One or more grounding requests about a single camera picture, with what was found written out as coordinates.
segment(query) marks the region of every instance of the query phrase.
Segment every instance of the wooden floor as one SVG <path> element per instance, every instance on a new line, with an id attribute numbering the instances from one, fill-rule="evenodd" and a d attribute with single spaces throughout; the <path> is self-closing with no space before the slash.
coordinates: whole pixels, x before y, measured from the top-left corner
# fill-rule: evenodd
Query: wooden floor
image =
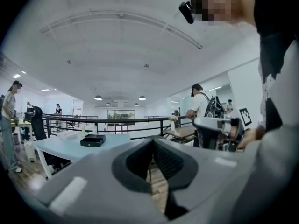
<path id="1" fill-rule="evenodd" d="M 38 154 L 36 152 L 36 162 L 29 162 L 23 145 L 15 146 L 15 150 L 17 160 L 21 162 L 20 166 L 23 168 L 23 171 L 21 173 L 9 172 L 8 175 L 17 189 L 34 195 L 47 182 L 46 174 L 38 159 Z M 0 156 L 1 158 L 5 157 L 2 143 L 0 144 Z M 151 169 L 151 185 L 152 199 L 160 211 L 164 213 L 168 194 L 168 183 L 155 165 L 153 165 Z"/>

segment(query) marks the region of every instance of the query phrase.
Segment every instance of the ceiling light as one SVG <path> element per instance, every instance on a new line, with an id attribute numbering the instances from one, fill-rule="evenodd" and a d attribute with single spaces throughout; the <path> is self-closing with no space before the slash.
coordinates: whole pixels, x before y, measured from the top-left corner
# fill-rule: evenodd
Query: ceiling light
<path id="1" fill-rule="evenodd" d="M 139 97 L 139 100 L 146 100 L 146 98 L 145 98 L 143 95 L 141 95 L 141 96 Z"/>
<path id="2" fill-rule="evenodd" d="M 101 95 L 97 95 L 94 99 L 95 99 L 95 100 L 103 100 L 103 98 L 102 98 Z"/>

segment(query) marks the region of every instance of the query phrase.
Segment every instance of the black metal railing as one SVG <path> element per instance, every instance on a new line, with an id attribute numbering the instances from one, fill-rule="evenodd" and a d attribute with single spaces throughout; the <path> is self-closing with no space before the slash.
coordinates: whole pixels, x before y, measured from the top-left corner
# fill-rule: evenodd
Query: black metal railing
<path id="1" fill-rule="evenodd" d="M 81 131 L 80 127 L 82 124 L 88 125 L 88 124 L 95 124 L 97 127 L 97 133 L 119 133 L 118 130 L 99 130 L 99 124 L 132 124 L 132 123 L 145 123 L 145 122 L 160 122 L 160 125 L 158 127 L 152 127 L 152 128 L 143 128 L 143 129 L 127 129 L 123 130 L 122 132 L 130 133 L 130 132 L 136 132 L 136 131 L 146 131 L 146 130 L 155 130 L 159 129 L 159 135 L 164 136 L 166 135 L 164 133 L 164 130 L 169 129 L 170 125 L 165 126 L 163 124 L 164 121 L 167 121 L 168 117 L 159 117 L 159 118 L 150 118 L 150 119 L 84 119 L 82 117 L 66 117 L 66 115 L 52 115 L 52 114 L 43 114 L 43 125 L 45 132 L 47 133 L 48 137 L 51 135 L 58 135 L 57 132 L 62 130 L 73 130 L 73 131 Z M 185 116 L 180 116 L 178 120 L 186 119 Z M 190 125 L 191 122 L 183 123 L 178 122 L 175 124 L 175 127 L 181 127 L 185 125 Z M 132 140 L 136 139 L 143 139 L 144 137 L 137 137 L 137 138 L 131 138 Z"/>

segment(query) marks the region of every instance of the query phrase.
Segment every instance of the hand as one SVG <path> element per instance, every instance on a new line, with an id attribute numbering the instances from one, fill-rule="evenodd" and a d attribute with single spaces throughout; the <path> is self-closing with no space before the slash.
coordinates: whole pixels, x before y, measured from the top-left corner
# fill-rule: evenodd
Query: hand
<path id="1" fill-rule="evenodd" d="M 245 132 L 244 138 L 239 143 L 237 149 L 245 148 L 249 143 L 256 140 L 256 129 L 249 129 Z"/>

